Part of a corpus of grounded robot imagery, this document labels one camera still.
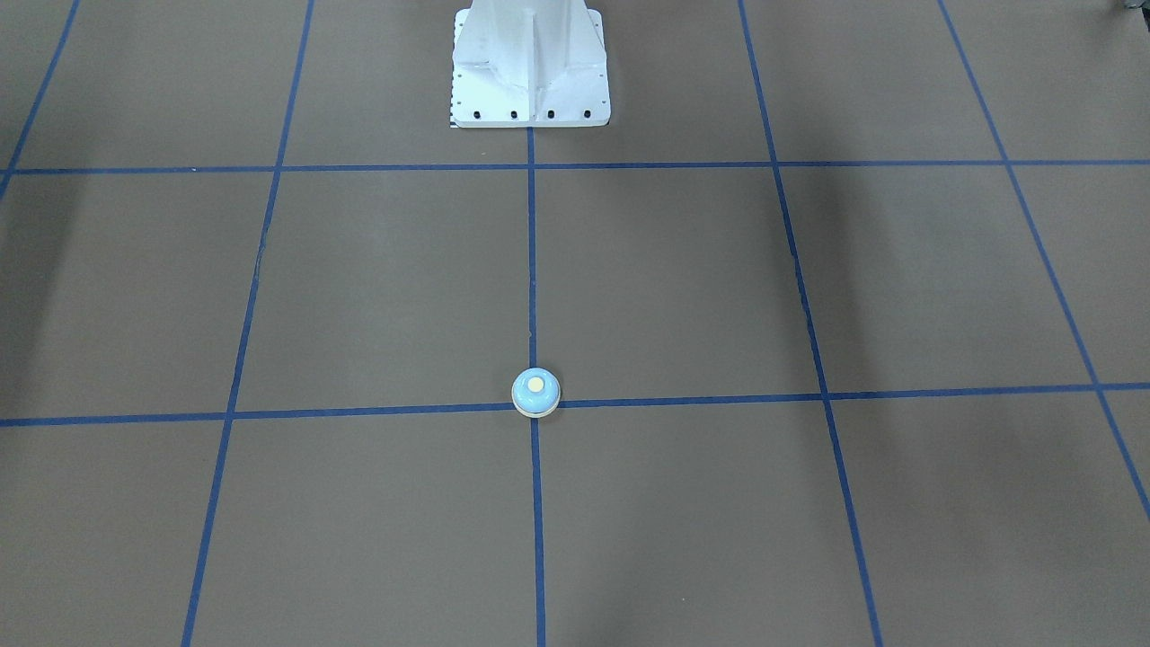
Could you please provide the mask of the blue bell with cream button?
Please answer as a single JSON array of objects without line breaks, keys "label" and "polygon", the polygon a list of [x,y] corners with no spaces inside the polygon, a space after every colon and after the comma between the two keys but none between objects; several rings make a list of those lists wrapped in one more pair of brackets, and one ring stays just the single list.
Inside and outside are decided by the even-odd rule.
[{"label": "blue bell with cream button", "polygon": [[540,419],[554,413],[562,401],[562,385],[554,373],[539,365],[518,373],[509,388],[509,400],[518,413]]}]

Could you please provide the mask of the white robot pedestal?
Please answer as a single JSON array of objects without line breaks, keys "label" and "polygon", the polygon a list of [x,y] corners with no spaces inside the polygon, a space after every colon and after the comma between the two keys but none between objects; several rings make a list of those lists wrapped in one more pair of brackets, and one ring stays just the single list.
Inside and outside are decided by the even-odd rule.
[{"label": "white robot pedestal", "polygon": [[451,128],[610,123],[601,11],[583,1],[473,1],[453,26]]}]

